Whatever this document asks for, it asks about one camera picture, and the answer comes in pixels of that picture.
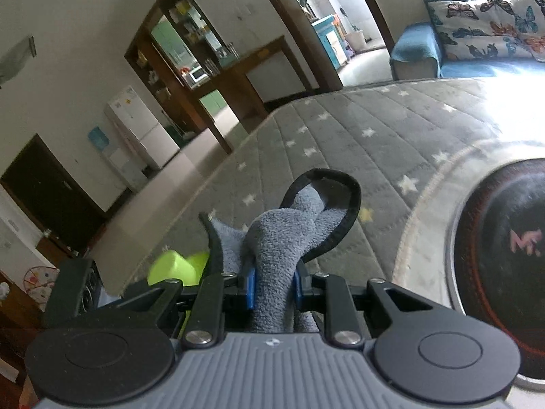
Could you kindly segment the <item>blue sofa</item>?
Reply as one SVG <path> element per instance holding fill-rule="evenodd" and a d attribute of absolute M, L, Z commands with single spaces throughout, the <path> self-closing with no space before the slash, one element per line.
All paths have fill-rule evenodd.
<path fill-rule="evenodd" d="M 435 0 L 424 0 L 427 3 Z M 544 60 L 500 58 L 454 61 L 446 57 L 435 27 L 429 20 L 406 27 L 391 53 L 390 64 L 398 80 L 426 78 L 478 78 L 544 71 Z"/>

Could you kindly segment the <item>grey microfibre cloth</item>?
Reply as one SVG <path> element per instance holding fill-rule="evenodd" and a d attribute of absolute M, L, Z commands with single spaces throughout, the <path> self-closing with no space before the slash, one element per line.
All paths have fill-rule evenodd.
<path fill-rule="evenodd" d="M 309 312 L 296 309 L 297 267 L 329 252 L 358 218 L 360 184 L 347 173 L 312 169 L 299 176 L 279 208 L 263 212 L 245 231 L 200 214 L 210 256 L 203 277 L 255 274 L 248 327 L 255 332 L 315 332 Z"/>

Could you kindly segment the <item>white waste bin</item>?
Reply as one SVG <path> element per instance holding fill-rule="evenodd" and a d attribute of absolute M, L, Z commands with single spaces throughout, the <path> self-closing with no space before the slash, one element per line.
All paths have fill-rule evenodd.
<path fill-rule="evenodd" d="M 345 40 L 356 54 L 361 54 L 367 50 L 367 40 L 362 30 L 348 32 L 345 34 Z"/>

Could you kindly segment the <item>green plastic bottle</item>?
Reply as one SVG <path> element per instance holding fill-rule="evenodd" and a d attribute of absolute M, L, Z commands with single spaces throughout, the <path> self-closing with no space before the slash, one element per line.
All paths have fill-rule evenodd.
<path fill-rule="evenodd" d="M 167 250 L 152 263 L 148 284 L 160 287 L 151 312 L 156 326 L 171 339 L 179 340 L 188 324 L 208 259 L 208 252 L 185 258 Z"/>

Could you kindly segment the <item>white refrigerator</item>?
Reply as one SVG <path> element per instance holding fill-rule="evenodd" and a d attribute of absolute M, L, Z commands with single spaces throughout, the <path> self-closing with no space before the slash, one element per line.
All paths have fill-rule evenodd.
<path fill-rule="evenodd" d="M 110 100 L 105 114 L 153 170 L 162 170 L 178 153 L 178 145 L 133 87 L 125 87 Z"/>

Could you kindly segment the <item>butterfly print pillow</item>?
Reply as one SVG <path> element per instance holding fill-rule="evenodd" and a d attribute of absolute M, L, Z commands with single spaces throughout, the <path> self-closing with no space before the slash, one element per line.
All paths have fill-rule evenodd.
<path fill-rule="evenodd" d="M 450 60 L 544 60 L 544 0 L 435 0 L 427 8 Z"/>

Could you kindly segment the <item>dark wooden shelf cabinet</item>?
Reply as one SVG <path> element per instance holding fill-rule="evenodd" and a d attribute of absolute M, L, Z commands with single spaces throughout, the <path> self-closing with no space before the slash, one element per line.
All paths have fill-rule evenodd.
<path fill-rule="evenodd" d="M 284 36 L 239 55 L 226 43 L 195 0 L 156 0 L 132 39 L 125 60 L 166 116 L 184 132 L 208 129 L 227 153 L 232 145 L 203 99 L 219 92 L 249 131 L 269 112 L 248 74 L 284 56 L 307 93 L 312 86 Z"/>

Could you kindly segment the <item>black round induction cooktop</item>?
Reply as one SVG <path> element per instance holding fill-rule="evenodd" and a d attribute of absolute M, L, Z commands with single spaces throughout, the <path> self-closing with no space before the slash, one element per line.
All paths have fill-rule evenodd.
<path fill-rule="evenodd" d="M 519 373 L 544 382 L 544 161 L 507 164 L 470 193 L 455 222 L 450 275 L 462 312 L 509 335 Z"/>

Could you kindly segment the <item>grey quilted star tablecloth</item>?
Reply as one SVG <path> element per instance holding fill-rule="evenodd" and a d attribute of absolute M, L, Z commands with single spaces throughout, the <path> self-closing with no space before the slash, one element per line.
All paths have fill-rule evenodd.
<path fill-rule="evenodd" d="M 359 222 L 314 268 L 361 285 L 374 273 L 446 302 L 438 264 L 425 266 L 409 236 L 419 205 L 458 158 L 501 151 L 499 116 L 478 80 L 429 80 L 337 91 L 287 104 L 252 132 L 197 191 L 152 249 L 184 254 L 206 246 L 199 214 L 238 229 L 277 206 L 289 184 L 313 168 L 358 181 L 370 222 Z M 368 353 L 315 334 L 230 335 L 187 355 L 135 408 L 415 408 L 375 371 Z"/>

